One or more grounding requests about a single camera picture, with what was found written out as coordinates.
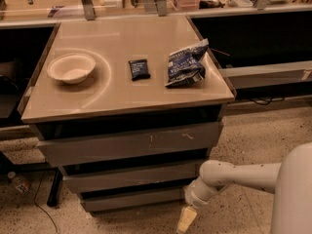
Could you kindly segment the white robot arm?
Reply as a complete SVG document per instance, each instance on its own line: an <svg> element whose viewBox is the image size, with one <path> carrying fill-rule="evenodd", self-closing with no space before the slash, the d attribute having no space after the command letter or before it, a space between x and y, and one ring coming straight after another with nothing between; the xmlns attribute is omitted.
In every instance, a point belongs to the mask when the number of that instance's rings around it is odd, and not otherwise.
<svg viewBox="0 0 312 234"><path fill-rule="evenodd" d="M228 185L236 184L274 195L271 234L312 234L312 143L293 149L281 163L234 165L204 162L199 176L184 189L176 234L185 234L197 210Z"/></svg>

